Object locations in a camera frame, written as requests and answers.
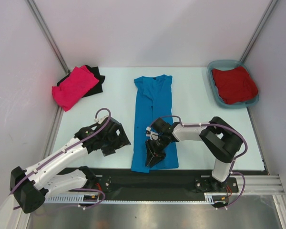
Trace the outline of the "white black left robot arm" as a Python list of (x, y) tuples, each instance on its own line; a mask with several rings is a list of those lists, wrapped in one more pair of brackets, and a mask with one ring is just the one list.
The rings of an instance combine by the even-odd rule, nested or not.
[(104, 156), (130, 144), (120, 122), (105, 116), (91, 126), (81, 128), (57, 152), (26, 168), (16, 167), (10, 176), (10, 191), (24, 213), (37, 210), (46, 199), (70, 190), (92, 190), (97, 177), (87, 166), (61, 175), (71, 162), (101, 150)]

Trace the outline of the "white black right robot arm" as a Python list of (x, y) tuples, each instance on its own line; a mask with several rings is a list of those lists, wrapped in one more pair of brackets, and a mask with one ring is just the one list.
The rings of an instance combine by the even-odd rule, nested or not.
[(214, 168), (205, 181), (195, 180), (197, 192), (224, 192), (241, 146), (247, 146), (244, 137), (220, 117), (203, 124), (169, 124), (159, 117), (146, 128), (146, 167), (162, 162), (166, 148), (181, 141), (201, 141), (215, 157)]

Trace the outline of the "blue t shirt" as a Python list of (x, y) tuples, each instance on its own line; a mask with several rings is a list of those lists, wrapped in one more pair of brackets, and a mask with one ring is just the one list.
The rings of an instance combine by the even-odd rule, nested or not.
[(134, 144), (131, 171), (149, 173), (150, 170), (173, 169), (179, 167), (176, 143), (165, 148), (166, 157), (152, 168), (146, 167), (147, 149), (145, 146), (146, 128), (154, 120), (164, 117), (164, 121), (173, 123), (172, 84), (173, 77), (139, 77), (134, 80), (137, 87), (134, 122)]

